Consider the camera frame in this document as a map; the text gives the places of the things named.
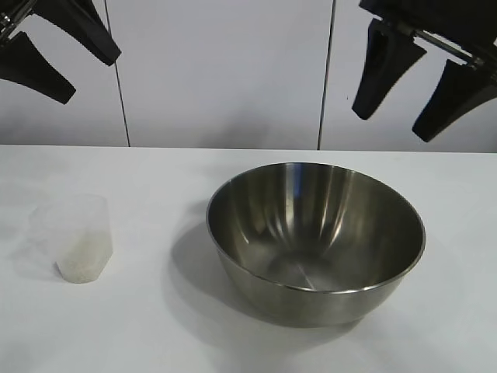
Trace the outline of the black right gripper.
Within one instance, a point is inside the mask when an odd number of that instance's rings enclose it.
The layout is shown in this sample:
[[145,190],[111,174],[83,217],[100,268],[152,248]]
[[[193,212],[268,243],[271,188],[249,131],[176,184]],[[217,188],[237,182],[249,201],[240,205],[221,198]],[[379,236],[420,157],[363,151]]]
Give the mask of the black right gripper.
[[[496,64],[495,0],[361,1],[359,7],[389,23],[439,35],[488,64]],[[425,54],[414,38],[391,24],[373,19],[368,27],[367,52],[354,113],[369,119],[397,81]],[[496,98],[496,72],[469,64],[446,62],[429,102],[412,131],[432,141],[453,122]]]

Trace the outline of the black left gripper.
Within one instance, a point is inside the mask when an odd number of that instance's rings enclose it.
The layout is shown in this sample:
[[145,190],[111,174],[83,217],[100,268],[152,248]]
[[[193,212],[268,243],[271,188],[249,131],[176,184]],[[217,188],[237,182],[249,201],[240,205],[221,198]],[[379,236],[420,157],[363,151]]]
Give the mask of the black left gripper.
[[1,0],[1,79],[23,85],[66,104],[76,88],[37,50],[24,32],[10,35],[31,13],[76,39],[105,65],[121,55],[92,1]]

